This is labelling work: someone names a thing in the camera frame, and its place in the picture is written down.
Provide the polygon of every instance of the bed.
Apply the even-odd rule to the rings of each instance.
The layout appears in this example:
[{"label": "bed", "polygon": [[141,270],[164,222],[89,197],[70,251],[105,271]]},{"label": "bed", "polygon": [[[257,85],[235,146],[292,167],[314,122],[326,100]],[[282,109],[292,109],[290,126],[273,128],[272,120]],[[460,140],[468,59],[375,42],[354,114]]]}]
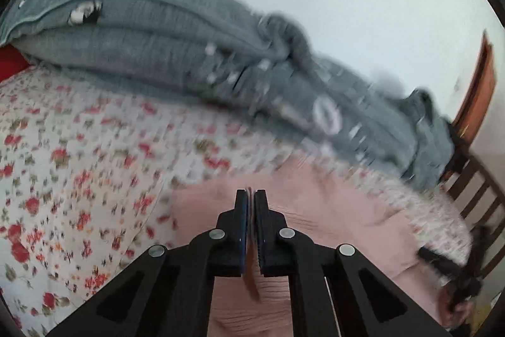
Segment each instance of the bed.
[{"label": "bed", "polygon": [[0,287],[27,335],[48,333],[151,245],[178,246],[186,223],[170,213],[173,190],[271,173],[293,154],[404,210],[419,245],[458,263],[468,255],[469,229],[440,188],[415,193],[305,153],[221,108],[112,92],[33,66],[0,88]]}]

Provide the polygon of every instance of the red flower pattern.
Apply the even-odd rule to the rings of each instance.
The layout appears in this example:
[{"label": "red flower pattern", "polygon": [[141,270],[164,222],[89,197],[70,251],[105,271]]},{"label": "red flower pattern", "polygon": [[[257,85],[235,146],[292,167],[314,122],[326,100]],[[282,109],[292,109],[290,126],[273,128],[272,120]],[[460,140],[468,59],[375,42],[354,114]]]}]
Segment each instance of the red flower pattern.
[{"label": "red flower pattern", "polygon": [[21,224],[11,224],[7,231],[7,238],[11,243],[17,243],[21,238]]},{"label": "red flower pattern", "polygon": [[97,291],[100,287],[102,287],[105,282],[109,279],[109,275],[105,273],[94,273],[92,277],[87,277],[84,281],[84,288],[89,290],[93,289]]},{"label": "red flower pattern", "polygon": [[3,144],[6,146],[16,146],[21,142],[22,136],[14,136],[13,134],[7,135]]},{"label": "red flower pattern", "polygon": [[14,163],[10,163],[4,166],[0,174],[2,174],[4,177],[11,177],[13,171],[14,171]]},{"label": "red flower pattern", "polygon": [[141,197],[135,203],[133,203],[133,210],[135,210],[135,214],[138,214],[138,212],[140,211],[141,215],[145,215],[148,206],[151,205],[153,200],[154,196],[144,196]]},{"label": "red flower pattern", "polygon": [[24,263],[28,259],[30,259],[29,251],[21,244],[21,242],[13,243],[11,246],[11,254],[14,258],[20,263]]},{"label": "red flower pattern", "polygon": [[84,226],[87,225],[92,219],[91,213],[86,213],[84,210],[79,214],[79,221],[77,222],[77,230],[84,230]]},{"label": "red flower pattern", "polygon": [[146,234],[147,234],[148,238],[154,238],[155,237],[155,230],[152,227],[147,226],[146,227]]},{"label": "red flower pattern", "polygon": [[40,241],[40,239],[42,239],[43,235],[44,233],[42,231],[34,228],[33,231],[28,234],[27,240],[31,245],[35,245],[38,241]]},{"label": "red flower pattern", "polygon": [[44,301],[44,304],[51,310],[53,310],[56,306],[56,298],[52,293],[45,293],[42,301]]},{"label": "red flower pattern", "polygon": [[67,150],[64,147],[60,147],[52,151],[51,160],[63,160],[67,156],[68,156]]},{"label": "red flower pattern", "polygon": [[144,154],[146,155],[146,158],[150,159],[155,156],[155,154],[151,151],[151,145],[149,145],[147,143],[140,143],[138,145],[138,148],[144,152]]},{"label": "red flower pattern", "polygon": [[149,102],[143,103],[141,107],[144,109],[144,112],[147,113],[148,115],[155,115],[157,113],[156,107]]},{"label": "red flower pattern", "polygon": [[209,158],[208,156],[204,157],[204,164],[211,169],[219,169],[223,168],[224,170],[230,169],[231,162],[229,159],[212,159]]},{"label": "red flower pattern", "polygon": [[31,197],[25,202],[26,210],[30,216],[35,216],[39,212],[40,200],[36,197]]},{"label": "red flower pattern", "polygon": [[136,159],[137,159],[137,156],[130,156],[129,154],[127,154],[125,157],[125,161],[123,163],[123,165],[125,166],[125,169],[128,169]]},{"label": "red flower pattern", "polygon": [[86,183],[91,177],[91,174],[86,170],[83,170],[80,175],[74,178],[74,187],[81,189],[82,185]]}]

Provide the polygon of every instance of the gray blanket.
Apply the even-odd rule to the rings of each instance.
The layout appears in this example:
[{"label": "gray blanket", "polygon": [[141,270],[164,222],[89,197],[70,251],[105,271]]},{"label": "gray blanket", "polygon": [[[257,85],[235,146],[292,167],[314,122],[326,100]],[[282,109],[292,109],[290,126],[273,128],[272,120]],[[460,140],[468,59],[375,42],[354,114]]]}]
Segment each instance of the gray blanket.
[{"label": "gray blanket", "polygon": [[0,46],[227,105],[353,164],[436,185],[453,146],[428,93],[390,99],[236,0],[12,0]]}]

